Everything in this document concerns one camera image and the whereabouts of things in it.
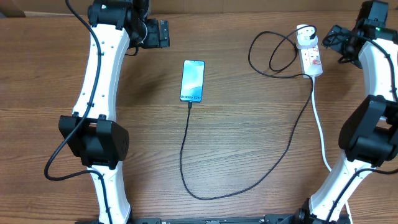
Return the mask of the blue Galaxy smartphone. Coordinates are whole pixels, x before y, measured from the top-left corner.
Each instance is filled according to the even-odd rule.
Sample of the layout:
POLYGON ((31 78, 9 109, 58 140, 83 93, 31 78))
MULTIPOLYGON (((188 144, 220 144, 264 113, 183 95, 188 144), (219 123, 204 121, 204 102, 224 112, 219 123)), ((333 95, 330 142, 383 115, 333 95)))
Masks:
POLYGON ((185 60, 183 63, 180 100, 200 103, 203 97, 205 62, 185 60))

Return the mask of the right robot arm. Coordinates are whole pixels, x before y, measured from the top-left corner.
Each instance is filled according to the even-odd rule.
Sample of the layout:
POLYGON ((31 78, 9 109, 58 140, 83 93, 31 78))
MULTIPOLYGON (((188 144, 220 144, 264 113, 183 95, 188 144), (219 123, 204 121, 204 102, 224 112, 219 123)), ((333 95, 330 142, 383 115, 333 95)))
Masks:
POLYGON ((341 209, 370 173, 397 156, 397 31, 386 27, 388 3, 365 1, 352 29, 333 26, 322 40, 339 63, 363 70, 367 96, 344 123, 341 154, 318 191, 284 223, 349 223, 341 209))

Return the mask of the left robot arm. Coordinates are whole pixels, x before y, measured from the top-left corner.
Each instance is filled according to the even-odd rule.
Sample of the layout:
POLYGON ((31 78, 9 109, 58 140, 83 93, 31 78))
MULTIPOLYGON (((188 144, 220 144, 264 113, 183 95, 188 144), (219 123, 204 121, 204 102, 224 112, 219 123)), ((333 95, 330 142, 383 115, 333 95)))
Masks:
POLYGON ((149 1, 94 1, 88 20, 90 52, 80 95, 72 115, 61 116, 58 128, 91 175, 99 205, 96 223, 132 223, 124 188, 123 161, 129 133, 116 122, 116 96, 129 49, 169 47, 169 23, 150 19, 149 1))

